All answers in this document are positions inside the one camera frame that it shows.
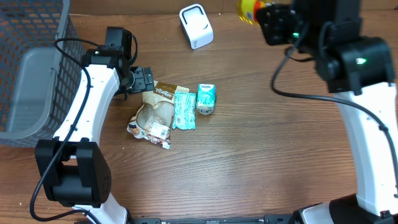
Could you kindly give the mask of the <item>brown printed snack pouch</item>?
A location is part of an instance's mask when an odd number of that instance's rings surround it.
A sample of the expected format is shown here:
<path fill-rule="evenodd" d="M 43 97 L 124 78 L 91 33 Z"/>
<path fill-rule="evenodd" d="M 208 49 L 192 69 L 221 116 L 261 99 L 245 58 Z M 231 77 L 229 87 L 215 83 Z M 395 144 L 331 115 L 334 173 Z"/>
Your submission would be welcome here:
<path fill-rule="evenodd" d="M 170 126 L 175 114 L 175 94 L 189 91 L 186 87 L 155 81 L 154 89 L 142 94 L 143 105 L 130 119 L 127 131 L 137 139 L 145 139 L 169 149 Z"/>

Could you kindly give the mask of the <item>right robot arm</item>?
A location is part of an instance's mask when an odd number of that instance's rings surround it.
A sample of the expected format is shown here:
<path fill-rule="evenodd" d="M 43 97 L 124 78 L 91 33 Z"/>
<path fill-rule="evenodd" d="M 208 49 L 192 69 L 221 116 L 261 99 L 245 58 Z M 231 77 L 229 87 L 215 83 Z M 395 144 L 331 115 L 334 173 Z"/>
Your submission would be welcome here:
<path fill-rule="evenodd" d="M 254 19 L 269 45 L 309 54 L 345 122 L 357 192 L 297 210 L 292 223 L 397 222 L 397 86 L 391 51 L 361 35 L 359 1 L 259 3 Z"/>

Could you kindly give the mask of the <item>white barcode scanner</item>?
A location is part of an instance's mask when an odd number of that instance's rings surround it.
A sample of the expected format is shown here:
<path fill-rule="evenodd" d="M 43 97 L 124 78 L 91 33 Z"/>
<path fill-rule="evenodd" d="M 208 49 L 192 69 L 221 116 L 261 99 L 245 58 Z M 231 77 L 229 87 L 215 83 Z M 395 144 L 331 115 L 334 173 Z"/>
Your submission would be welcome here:
<path fill-rule="evenodd" d="M 202 5 L 192 4 L 180 10 L 180 23 L 193 50 L 210 44 L 214 33 Z"/>

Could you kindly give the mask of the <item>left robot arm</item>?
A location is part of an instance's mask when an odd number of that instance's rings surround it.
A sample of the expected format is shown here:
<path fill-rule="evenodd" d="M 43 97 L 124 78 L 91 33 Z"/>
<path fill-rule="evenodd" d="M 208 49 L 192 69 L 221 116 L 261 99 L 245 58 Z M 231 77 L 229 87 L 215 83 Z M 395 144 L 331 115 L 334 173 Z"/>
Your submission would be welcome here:
<path fill-rule="evenodd" d="M 93 44 L 81 60 L 56 49 L 81 69 L 78 90 L 61 126 L 51 140 L 35 147 L 40 180 L 29 210 L 34 220 L 49 222 L 83 214 L 91 223 L 133 223 L 128 209 L 111 194 L 111 170 L 99 144 L 109 104 L 114 96 L 154 89 L 148 67 L 135 66 L 137 39 L 122 27 L 108 27 L 105 43 Z"/>

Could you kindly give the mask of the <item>yellow liquid bottle grey cap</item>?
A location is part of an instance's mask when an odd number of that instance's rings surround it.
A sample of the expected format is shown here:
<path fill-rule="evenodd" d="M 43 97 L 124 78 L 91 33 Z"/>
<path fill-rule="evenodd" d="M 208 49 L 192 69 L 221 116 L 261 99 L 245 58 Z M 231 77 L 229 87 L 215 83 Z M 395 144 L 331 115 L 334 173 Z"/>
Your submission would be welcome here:
<path fill-rule="evenodd" d="M 271 0 L 239 0 L 237 3 L 238 16 L 242 21 L 252 25 L 260 25 L 269 17 Z"/>

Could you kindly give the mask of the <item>dark grey mesh basket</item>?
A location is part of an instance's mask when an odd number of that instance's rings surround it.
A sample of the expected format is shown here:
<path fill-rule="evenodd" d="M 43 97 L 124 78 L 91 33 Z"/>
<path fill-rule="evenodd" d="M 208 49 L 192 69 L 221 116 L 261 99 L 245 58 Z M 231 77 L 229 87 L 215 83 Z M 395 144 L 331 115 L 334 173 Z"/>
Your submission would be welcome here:
<path fill-rule="evenodd" d="M 70 2 L 1 0 L 1 144 L 34 147 L 50 139 L 78 89 L 85 53 L 69 16 Z"/>

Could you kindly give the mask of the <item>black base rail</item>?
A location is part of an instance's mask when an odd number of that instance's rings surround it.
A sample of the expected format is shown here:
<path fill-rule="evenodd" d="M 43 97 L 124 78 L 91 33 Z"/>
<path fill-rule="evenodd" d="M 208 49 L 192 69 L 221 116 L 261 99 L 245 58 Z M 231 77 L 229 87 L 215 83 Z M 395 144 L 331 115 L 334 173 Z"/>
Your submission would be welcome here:
<path fill-rule="evenodd" d="M 237 218 L 186 218 L 161 220 L 159 218 L 131 218 L 130 224 L 297 224 L 292 215 L 277 214 L 264 217 L 237 217 Z"/>

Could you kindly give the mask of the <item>mint green snack packet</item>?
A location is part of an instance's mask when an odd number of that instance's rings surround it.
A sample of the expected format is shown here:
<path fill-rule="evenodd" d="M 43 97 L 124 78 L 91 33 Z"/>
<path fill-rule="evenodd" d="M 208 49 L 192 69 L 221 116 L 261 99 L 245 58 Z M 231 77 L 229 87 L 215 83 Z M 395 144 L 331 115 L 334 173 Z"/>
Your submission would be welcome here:
<path fill-rule="evenodd" d="M 194 93 L 175 93 L 175 114 L 172 127 L 181 130 L 193 130 L 195 124 L 196 94 Z"/>

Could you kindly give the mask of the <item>green white Knorr container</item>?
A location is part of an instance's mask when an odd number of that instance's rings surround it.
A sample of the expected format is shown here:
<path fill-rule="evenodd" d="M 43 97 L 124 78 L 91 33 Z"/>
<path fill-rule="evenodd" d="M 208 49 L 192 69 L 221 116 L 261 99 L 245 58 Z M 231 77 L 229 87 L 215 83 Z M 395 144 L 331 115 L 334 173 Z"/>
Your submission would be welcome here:
<path fill-rule="evenodd" d="M 196 109 L 200 114 L 210 115 L 214 112 L 216 105 L 216 96 L 209 93 L 198 93 L 196 100 Z"/>

